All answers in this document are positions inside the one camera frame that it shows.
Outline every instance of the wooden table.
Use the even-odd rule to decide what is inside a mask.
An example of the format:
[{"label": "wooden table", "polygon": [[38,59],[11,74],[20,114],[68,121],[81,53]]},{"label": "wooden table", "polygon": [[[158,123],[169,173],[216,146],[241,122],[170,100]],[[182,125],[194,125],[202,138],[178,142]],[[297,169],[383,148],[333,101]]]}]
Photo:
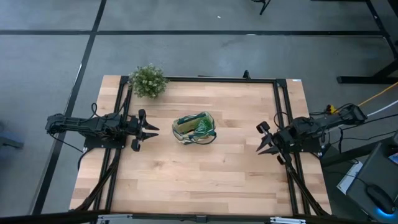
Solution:
[{"label": "wooden table", "polygon": [[[112,113],[120,76],[106,75],[98,95],[98,114]],[[300,80],[287,80],[294,117],[308,116]],[[273,122],[273,87],[266,83],[170,82],[156,100],[132,97],[129,114],[145,109],[159,136],[142,143],[141,152],[122,150],[112,212],[208,215],[291,215],[285,167],[276,156],[258,156],[261,135],[256,125]],[[217,140],[184,146],[172,134],[172,122],[208,111],[216,121]],[[70,208],[79,206],[98,181],[104,149],[94,149],[81,162]],[[308,189],[330,212],[319,161],[301,153]],[[104,208],[107,186],[100,208]],[[296,186],[299,210],[300,191]]]}]

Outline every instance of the small green plant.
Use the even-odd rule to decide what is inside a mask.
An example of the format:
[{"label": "small green plant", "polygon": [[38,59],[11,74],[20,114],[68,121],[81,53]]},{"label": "small green plant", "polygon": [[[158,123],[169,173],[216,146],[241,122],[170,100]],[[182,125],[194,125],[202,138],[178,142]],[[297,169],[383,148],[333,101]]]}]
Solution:
[{"label": "small green plant", "polygon": [[129,74],[129,88],[139,97],[147,96],[155,99],[166,90],[169,81],[163,77],[163,71],[152,64],[137,67]]}]

